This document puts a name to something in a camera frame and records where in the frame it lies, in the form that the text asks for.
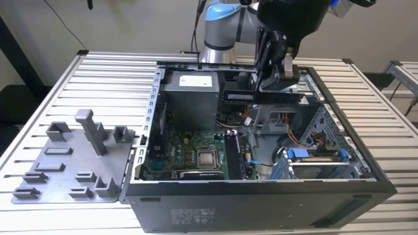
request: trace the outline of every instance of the white label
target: white label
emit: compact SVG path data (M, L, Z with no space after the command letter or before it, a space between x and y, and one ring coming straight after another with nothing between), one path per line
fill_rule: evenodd
M228 99L247 99L254 100L254 96L248 94L228 94Z
M211 76L180 76L180 87L211 87Z
M243 124L246 124L247 126L251 124L252 119L247 117L246 121L243 122Z

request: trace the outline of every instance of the motherboard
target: motherboard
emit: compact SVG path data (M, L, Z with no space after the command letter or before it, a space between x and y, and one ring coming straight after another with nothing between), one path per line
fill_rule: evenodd
M147 180L228 180L228 162L236 156L227 157L223 133L172 132L164 158L151 160ZM255 167L244 161L251 159L247 135L239 136L238 158L246 163L243 179L256 179Z

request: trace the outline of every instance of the aluminum table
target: aluminum table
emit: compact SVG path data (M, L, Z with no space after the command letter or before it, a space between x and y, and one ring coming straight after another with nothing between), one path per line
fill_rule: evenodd
M196 56L187 54L91 51L76 56L0 158L0 232L25 235L143 233L128 205L119 202L13 205L12 191L44 146L45 129L52 121L65 121L69 128L81 128L73 115L80 108L92 109L95 121L100 121L105 128L127 125L140 133L156 61L195 60ZM238 62L250 64L252 57L242 56ZM356 66L346 62L340 59L296 59L300 66L315 68L399 193L340 230L227 234L418 234L418 130Z

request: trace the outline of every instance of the black cable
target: black cable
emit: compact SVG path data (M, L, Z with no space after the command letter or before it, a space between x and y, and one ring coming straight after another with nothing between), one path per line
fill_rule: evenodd
M199 62L199 49L197 49L196 29L197 29L199 19L200 19L200 15L203 13L205 4L207 4L207 0L199 0L197 9L196 9L195 27L193 27L193 33L191 36L191 43L189 43L191 51L193 51L192 45L195 43L195 49L197 53L197 62Z
M197 9L196 9L196 17L195 17L195 26L193 26L193 33L191 35L191 42L189 42L189 50L193 51L193 42L196 43L196 28L199 23L199 8L200 8L201 0L197 2Z
M60 22L63 23L63 25L64 25L64 27L65 27L65 29L68 30L68 32L72 34L72 36L76 38L76 40L79 41L79 43L81 44L81 46L83 46L83 48L87 50L87 48L85 48L85 46L84 46L84 44L81 43L81 41L80 41L80 39L77 38L77 36L73 34L73 32L69 30L69 28L67 27L67 25L65 25L65 23L64 23L64 21L63 21L63 19L60 18L60 16L59 16L59 14L57 14L57 12L55 11L55 9L52 8L52 6L49 5L49 3L47 2L47 0L44 0L44 2L47 3L47 5L49 6L49 8L51 8L51 10L53 11L53 13L55 13L55 15L57 16L57 18L59 18L59 20L60 20Z
M390 101L391 101L391 99L392 99L394 94L396 93L398 88L400 87L400 84L402 84L402 83L399 82L396 88L394 89L394 91L392 91L392 93L391 93L391 96L390 96L390 98L388 98Z
M404 115L403 115L403 116L407 116L407 114L410 114L411 109L412 109L412 105L410 105L410 107L407 108L406 113L404 113Z

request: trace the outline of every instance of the sticker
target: sticker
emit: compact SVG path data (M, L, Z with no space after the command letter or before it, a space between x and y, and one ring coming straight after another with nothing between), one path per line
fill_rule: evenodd
M250 94L228 94L228 99L247 99L254 100L254 96Z
M211 87L211 76L180 76L180 87Z
M215 208L171 209L172 224L211 224Z
M246 121L243 122L243 124L246 124L247 126L251 124L252 119L251 118L246 118Z

